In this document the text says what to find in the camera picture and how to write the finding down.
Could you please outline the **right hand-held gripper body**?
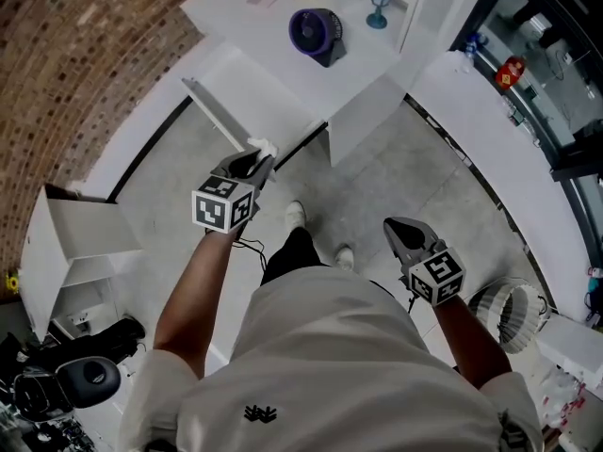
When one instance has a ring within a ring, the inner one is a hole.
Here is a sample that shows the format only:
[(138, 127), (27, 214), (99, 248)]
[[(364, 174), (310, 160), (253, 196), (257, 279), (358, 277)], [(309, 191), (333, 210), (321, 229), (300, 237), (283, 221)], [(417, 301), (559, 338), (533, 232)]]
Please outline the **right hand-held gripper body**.
[(406, 259), (401, 272), (407, 288), (432, 307), (458, 295), (466, 274), (456, 250), (442, 239), (434, 241), (428, 250), (419, 250), (412, 259)]

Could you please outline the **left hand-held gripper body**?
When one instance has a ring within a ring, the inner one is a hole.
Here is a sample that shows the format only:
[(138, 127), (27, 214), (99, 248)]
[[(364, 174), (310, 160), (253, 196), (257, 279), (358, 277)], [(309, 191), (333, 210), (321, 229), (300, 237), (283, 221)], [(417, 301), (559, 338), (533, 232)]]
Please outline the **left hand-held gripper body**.
[(225, 168), (215, 168), (191, 194), (192, 222), (221, 234), (238, 232), (259, 207), (259, 168), (244, 177), (235, 177)]

